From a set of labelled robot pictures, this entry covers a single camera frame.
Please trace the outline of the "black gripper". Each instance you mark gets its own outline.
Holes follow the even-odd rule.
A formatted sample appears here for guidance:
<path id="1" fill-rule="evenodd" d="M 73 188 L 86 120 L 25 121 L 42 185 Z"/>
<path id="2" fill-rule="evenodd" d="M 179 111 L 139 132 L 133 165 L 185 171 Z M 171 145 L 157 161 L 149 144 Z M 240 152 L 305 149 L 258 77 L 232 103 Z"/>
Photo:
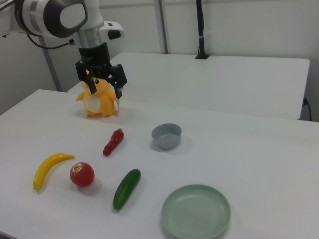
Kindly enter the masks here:
<path id="1" fill-rule="evenodd" d="M 127 78 L 121 64 L 112 66 L 107 43 L 92 48 L 79 48 L 81 60 L 75 66 L 78 79 L 83 81 L 91 94 L 97 92 L 94 77 L 107 79 L 107 82 L 114 87 L 117 99 L 122 97 L 122 89 L 127 83 Z"/>

